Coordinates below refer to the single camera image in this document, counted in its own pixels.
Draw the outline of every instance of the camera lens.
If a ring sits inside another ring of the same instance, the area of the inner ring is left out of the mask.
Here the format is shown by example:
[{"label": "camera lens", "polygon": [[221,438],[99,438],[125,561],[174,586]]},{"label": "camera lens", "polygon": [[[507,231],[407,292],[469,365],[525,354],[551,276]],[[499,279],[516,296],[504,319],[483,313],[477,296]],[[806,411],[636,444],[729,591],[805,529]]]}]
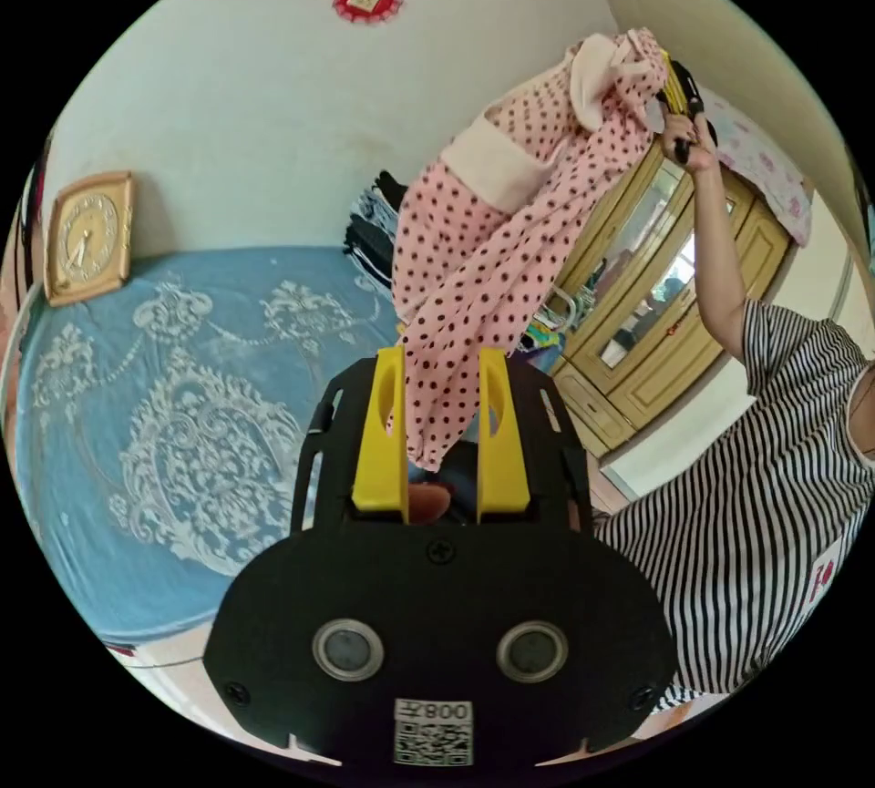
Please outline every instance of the camera lens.
[{"label": "camera lens", "polygon": [[499,643],[499,667],[514,681],[545,681],[561,670],[567,657],[565,635],[546,621],[519,624]]},{"label": "camera lens", "polygon": [[373,676],[383,663],[383,643],[376,633],[353,619],[329,621],[315,634],[316,663],[340,681],[361,681]]}]

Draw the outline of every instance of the pink polka dot cloth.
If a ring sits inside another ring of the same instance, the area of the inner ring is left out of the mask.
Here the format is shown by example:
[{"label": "pink polka dot cloth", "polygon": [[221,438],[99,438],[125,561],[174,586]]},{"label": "pink polka dot cloth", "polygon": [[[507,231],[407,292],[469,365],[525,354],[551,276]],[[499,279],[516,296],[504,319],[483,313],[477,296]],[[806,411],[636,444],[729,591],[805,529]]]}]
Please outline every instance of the pink polka dot cloth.
[{"label": "pink polka dot cloth", "polygon": [[513,352],[593,206],[650,145],[645,106],[665,83],[660,48],[646,29],[596,37],[623,46],[624,61],[597,69],[585,112],[594,131],[574,96],[588,39],[475,121],[477,142],[489,139],[478,155],[491,159],[459,155],[466,130],[407,191],[392,289],[407,324],[407,457],[420,468],[437,471],[479,409],[479,349]]}]

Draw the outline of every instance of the wooden wardrobe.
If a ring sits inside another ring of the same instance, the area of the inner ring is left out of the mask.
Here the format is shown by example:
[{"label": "wooden wardrobe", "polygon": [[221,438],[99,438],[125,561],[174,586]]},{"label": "wooden wardrobe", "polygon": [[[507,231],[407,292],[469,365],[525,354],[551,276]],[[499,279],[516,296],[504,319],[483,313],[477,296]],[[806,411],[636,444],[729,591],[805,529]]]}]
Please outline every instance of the wooden wardrobe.
[{"label": "wooden wardrobe", "polygon": [[[751,185],[728,169],[723,179],[745,284],[760,298],[791,239]],[[721,354],[699,317],[694,262],[693,183],[654,143],[596,206],[557,280],[594,299],[552,374],[596,457],[644,430]]]}]

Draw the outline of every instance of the screw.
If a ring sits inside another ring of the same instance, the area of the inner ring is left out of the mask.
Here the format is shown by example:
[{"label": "screw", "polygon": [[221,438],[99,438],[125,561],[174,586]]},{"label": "screw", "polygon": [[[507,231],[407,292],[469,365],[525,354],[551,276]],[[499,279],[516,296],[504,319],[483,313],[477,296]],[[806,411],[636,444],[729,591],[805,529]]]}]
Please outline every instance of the screw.
[{"label": "screw", "polygon": [[238,681],[229,681],[225,685],[225,696],[237,706],[248,706],[252,699],[249,692]]},{"label": "screw", "polygon": [[639,688],[629,700],[629,708],[632,711],[638,712],[647,705],[647,701],[654,696],[654,689],[650,685],[644,685]]},{"label": "screw", "polygon": [[456,556],[456,546],[446,539],[433,539],[428,543],[426,555],[432,563],[442,566],[450,563]]}]

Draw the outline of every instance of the gold clock frame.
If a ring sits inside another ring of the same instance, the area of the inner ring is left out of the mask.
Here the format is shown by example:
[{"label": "gold clock frame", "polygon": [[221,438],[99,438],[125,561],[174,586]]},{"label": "gold clock frame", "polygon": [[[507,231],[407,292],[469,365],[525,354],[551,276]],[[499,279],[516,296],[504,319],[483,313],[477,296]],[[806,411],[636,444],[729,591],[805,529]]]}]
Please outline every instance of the gold clock frame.
[{"label": "gold clock frame", "polygon": [[[64,289],[58,274],[57,238],[60,216],[72,199],[88,195],[103,195],[110,199],[118,213],[118,242],[106,268],[93,280],[69,290]],[[52,203],[51,215],[43,245],[43,289],[53,308],[85,302],[125,285],[130,275],[130,228],[134,211],[134,176],[131,171],[107,171],[89,175],[64,187]]]}]

